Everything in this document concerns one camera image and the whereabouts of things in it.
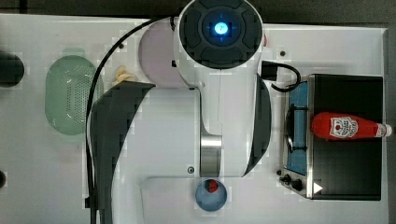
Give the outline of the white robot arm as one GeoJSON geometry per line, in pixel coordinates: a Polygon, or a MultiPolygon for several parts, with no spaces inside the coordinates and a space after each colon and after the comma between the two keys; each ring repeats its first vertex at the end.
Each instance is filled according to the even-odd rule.
{"type": "Polygon", "coordinates": [[[268,148],[262,18],[248,0],[191,0],[177,18],[182,85],[122,81],[92,106],[94,224],[144,224],[147,180],[243,177],[268,148]]]}

